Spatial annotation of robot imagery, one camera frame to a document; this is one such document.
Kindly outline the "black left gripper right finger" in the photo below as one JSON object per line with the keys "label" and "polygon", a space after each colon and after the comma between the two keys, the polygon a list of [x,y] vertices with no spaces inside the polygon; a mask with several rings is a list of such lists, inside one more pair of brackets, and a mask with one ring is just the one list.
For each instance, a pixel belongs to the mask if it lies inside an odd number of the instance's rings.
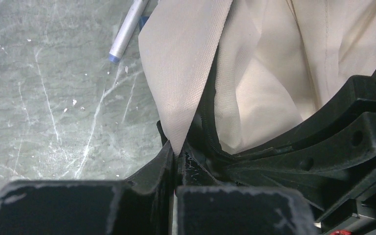
{"label": "black left gripper right finger", "polygon": [[310,206],[297,190],[224,183],[204,163],[203,153],[184,145],[178,157],[178,234],[317,234]]}

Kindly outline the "beige canvas backpack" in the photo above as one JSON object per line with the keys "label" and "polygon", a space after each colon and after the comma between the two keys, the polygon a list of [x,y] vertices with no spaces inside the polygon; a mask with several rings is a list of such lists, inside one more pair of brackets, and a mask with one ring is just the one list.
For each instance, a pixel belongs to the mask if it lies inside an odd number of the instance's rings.
{"label": "beige canvas backpack", "polygon": [[180,153],[216,64],[222,149],[297,126],[355,74],[376,69],[376,0],[163,0],[139,34],[165,136]]}

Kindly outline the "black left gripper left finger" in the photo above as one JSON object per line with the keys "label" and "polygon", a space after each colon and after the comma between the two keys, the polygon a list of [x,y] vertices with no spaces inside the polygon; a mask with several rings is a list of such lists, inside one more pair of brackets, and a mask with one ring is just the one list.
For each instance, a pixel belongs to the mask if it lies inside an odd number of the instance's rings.
{"label": "black left gripper left finger", "polygon": [[0,190],[0,235],[168,235],[170,143],[123,180],[13,181]]}

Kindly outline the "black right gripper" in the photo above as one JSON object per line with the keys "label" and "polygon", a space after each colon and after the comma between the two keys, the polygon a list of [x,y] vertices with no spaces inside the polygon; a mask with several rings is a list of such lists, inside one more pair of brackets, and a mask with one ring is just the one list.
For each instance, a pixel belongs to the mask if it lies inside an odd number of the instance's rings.
{"label": "black right gripper", "polygon": [[300,191],[320,235],[376,235],[376,70],[351,76],[308,119],[240,155],[271,157],[229,166],[230,178]]}

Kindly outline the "blue capped pen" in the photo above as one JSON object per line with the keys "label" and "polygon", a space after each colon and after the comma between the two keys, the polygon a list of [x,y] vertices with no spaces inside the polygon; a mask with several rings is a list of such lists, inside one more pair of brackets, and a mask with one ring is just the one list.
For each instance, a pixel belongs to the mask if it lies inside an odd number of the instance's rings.
{"label": "blue capped pen", "polygon": [[108,54],[108,59],[114,64],[118,64],[130,42],[130,39],[139,24],[139,20],[148,5],[149,0],[134,0],[130,6],[122,25],[113,41]]}

